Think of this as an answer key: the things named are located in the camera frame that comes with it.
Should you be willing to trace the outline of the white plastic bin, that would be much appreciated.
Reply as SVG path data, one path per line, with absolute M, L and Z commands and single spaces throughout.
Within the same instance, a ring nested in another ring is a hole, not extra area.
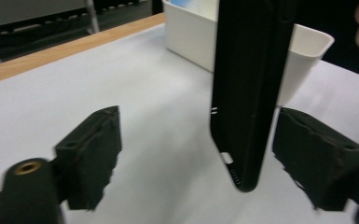
M 162 0 L 166 15 L 166 47 L 212 72 L 219 0 Z M 311 69 L 333 45 L 333 36 L 294 26 L 277 105 L 293 98 Z

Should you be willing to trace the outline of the white table mat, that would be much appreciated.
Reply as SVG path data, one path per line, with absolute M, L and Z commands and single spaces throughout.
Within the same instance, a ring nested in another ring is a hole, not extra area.
M 315 210 L 272 153 L 238 191 L 209 132 L 212 75 L 165 46 L 157 26 L 0 81 L 0 187 L 11 165 L 54 157 L 92 112 L 120 110 L 123 148 L 96 210 L 68 224 L 353 224 Z

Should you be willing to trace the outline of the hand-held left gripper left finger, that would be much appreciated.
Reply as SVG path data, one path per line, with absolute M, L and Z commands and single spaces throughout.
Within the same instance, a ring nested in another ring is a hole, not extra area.
M 59 200 L 72 210 L 94 210 L 111 181 L 121 149 L 119 107 L 88 116 L 55 147 Z

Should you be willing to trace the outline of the black phone case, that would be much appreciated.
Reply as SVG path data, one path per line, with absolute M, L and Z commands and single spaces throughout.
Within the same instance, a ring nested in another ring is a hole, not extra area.
M 234 186 L 257 186 L 299 0 L 220 0 L 210 130 Z

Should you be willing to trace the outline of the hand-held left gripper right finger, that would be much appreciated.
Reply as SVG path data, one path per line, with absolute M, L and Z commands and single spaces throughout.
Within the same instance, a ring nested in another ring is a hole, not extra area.
M 306 113 L 283 108 L 272 150 L 315 207 L 344 209 L 350 176 L 359 169 L 357 143 Z

